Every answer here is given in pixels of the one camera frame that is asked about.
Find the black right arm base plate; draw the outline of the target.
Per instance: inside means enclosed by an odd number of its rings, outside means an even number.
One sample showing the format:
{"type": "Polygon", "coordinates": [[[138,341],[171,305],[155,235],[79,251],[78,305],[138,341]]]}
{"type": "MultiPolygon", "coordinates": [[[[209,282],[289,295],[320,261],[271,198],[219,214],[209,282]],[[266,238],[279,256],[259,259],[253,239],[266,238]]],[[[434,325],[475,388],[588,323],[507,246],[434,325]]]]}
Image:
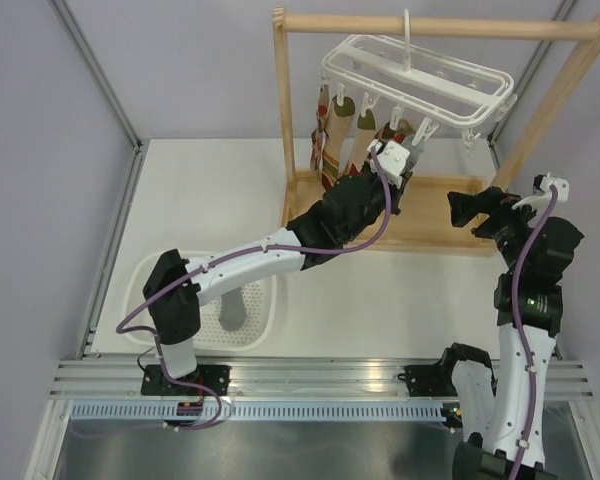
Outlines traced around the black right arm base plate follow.
{"type": "Polygon", "coordinates": [[[407,365],[398,375],[411,397],[444,397],[447,384],[440,365],[407,365]]]}

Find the grey sock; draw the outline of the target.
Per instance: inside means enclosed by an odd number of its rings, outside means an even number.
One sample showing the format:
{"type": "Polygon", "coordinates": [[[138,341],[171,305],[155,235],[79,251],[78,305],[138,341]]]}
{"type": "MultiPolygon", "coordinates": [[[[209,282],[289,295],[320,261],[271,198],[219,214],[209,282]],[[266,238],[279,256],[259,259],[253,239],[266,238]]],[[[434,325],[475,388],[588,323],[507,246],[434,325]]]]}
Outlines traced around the grey sock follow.
{"type": "Polygon", "coordinates": [[[414,145],[412,142],[407,143],[407,149],[410,152],[407,165],[409,170],[413,170],[417,165],[422,153],[424,152],[425,141],[421,140],[418,144],[414,145]]]}
{"type": "Polygon", "coordinates": [[[218,321],[225,331],[240,330],[246,319],[247,313],[241,289],[231,290],[221,296],[221,310],[218,321]]]}

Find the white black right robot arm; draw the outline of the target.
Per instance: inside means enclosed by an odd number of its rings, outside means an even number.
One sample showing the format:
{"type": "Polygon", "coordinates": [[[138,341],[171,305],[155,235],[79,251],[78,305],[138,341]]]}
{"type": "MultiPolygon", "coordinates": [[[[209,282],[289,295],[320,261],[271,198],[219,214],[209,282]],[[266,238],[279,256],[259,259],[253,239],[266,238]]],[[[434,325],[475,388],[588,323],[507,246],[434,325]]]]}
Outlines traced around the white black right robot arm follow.
{"type": "Polygon", "coordinates": [[[460,401],[463,440],[452,462],[455,479],[549,479],[543,410],[550,358],[563,316],[560,281],[584,238],[553,210],[569,196],[564,179],[540,175],[527,197],[489,187],[451,192],[451,223],[495,242],[506,263],[493,304],[499,366],[476,347],[455,343],[437,368],[442,390],[460,401]]]}

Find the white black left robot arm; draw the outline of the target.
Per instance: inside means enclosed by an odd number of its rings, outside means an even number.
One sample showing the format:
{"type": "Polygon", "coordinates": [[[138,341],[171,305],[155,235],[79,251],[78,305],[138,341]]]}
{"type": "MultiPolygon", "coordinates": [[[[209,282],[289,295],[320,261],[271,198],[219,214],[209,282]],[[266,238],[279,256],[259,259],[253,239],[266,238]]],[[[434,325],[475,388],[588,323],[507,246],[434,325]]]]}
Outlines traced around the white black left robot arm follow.
{"type": "Polygon", "coordinates": [[[243,286],[281,274],[307,270],[370,246],[357,237],[400,212],[412,177],[380,175],[365,168],[344,176],[305,213],[261,242],[214,256],[185,258],[176,249],[160,255],[143,287],[163,364],[163,381],[178,395],[199,381],[193,338],[202,306],[243,286]]]}

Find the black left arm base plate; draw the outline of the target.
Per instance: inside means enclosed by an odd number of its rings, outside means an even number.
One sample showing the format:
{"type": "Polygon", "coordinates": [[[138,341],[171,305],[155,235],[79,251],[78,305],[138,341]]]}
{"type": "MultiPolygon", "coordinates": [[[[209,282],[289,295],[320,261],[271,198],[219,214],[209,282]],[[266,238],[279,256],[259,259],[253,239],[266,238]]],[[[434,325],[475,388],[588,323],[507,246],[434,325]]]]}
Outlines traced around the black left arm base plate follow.
{"type": "MultiPolygon", "coordinates": [[[[200,365],[193,373],[180,378],[188,384],[196,383],[213,390],[218,396],[227,394],[230,383],[230,368],[227,365],[200,365]]],[[[206,396],[207,392],[170,382],[160,365],[148,365],[140,388],[142,396],[206,396]]]]}

